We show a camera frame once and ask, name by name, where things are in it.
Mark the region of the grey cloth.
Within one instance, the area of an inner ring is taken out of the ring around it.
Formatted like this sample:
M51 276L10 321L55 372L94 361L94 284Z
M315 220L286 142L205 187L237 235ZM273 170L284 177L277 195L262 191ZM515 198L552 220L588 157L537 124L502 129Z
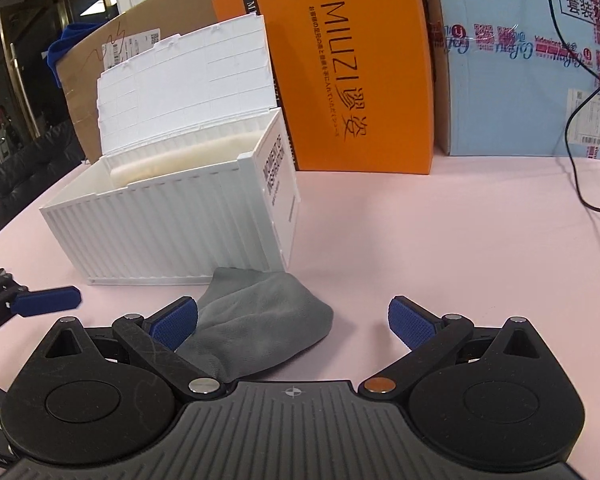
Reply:
M324 339L334 310L286 272L219 268L176 353L219 382L279 366Z

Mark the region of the white plastic container box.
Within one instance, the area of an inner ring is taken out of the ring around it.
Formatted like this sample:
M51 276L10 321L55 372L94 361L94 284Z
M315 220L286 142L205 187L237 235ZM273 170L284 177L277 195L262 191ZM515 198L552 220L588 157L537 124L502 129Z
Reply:
M283 271L300 195L265 21L160 40L97 81L102 156L42 208L94 285Z

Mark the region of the black leather sofa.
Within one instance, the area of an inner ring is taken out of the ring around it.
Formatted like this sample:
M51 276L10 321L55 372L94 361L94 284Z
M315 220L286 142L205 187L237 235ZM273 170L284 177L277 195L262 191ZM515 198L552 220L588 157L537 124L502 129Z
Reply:
M9 156L0 165L0 231L84 159L71 120Z

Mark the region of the blue cloth on box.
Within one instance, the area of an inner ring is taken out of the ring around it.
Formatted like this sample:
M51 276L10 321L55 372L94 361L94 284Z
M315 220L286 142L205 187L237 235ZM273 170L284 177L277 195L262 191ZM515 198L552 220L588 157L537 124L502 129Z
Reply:
M104 22L99 23L70 23L60 34L60 37L52 42L47 49L46 64L53 74L56 86L61 88L61 82L58 76L57 63L80 41L85 39L92 32L99 29Z

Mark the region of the light blue carton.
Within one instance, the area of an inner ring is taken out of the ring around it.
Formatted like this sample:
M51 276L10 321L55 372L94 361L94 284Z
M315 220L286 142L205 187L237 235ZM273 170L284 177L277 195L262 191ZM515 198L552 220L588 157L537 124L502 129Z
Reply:
M600 159L600 0L424 0L451 156Z

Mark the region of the orange MIUZI box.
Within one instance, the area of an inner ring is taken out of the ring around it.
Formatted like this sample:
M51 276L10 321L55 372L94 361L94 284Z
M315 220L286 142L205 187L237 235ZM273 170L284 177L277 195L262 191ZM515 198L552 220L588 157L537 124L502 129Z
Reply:
M434 82L422 0L212 0L263 16L302 171L429 174Z

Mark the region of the brown cardboard box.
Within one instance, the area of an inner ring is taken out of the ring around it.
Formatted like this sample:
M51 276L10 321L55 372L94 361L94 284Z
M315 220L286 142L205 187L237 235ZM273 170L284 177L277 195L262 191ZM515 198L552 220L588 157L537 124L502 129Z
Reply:
M90 162L97 162L102 154L96 110L99 76L160 40L215 22L211 0L145 0L91 32L59 60L61 89Z

